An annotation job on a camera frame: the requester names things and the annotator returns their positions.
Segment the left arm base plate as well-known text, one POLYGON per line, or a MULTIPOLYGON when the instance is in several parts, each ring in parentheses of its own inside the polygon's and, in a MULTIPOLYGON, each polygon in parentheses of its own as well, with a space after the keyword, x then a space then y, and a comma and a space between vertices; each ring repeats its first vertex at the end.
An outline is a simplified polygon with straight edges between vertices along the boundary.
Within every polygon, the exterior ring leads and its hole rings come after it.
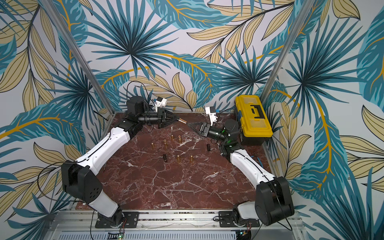
POLYGON ((135 229, 139 220, 139 212, 118 212, 110 218, 98 214, 95 223, 96 229, 119 229, 128 228, 135 229))

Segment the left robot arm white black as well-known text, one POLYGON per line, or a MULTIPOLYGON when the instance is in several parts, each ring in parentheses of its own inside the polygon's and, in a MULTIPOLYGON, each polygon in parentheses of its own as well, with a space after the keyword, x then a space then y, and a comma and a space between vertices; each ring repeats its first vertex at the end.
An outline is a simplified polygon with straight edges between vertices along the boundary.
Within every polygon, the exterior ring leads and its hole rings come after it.
POLYGON ((74 162, 66 161, 62 164, 64 192, 118 225, 123 218, 122 210, 104 192, 97 175, 115 152, 132 140, 143 126, 156 125, 161 129, 180 120, 180 117, 164 109, 166 102, 166 99, 158 98, 152 108, 143 97, 128 99, 123 118, 98 144, 74 162))

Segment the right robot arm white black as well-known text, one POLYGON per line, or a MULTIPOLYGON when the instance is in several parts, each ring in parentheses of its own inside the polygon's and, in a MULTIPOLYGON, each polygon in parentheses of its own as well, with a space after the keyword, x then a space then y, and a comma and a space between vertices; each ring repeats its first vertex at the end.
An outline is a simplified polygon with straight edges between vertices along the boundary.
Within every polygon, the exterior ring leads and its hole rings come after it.
POLYGON ((241 129, 236 120, 227 120, 221 129, 205 122, 189 123, 188 126, 202 137, 219 141, 221 155, 254 186, 256 200, 234 207, 237 224, 245 220, 260 220, 269 226, 295 214, 289 182, 284 177, 275 177, 252 159, 239 142, 241 129))

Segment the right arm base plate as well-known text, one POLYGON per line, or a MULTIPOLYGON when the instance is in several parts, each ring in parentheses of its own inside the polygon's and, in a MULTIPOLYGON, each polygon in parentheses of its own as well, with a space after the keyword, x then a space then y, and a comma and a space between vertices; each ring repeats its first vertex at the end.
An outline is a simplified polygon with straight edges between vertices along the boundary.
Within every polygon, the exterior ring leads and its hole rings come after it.
POLYGON ((234 210, 219 211, 218 215, 213 218, 215 222, 219 222, 221 228, 256 228, 260 226, 260 221, 256 219, 243 219, 240 214, 234 210))

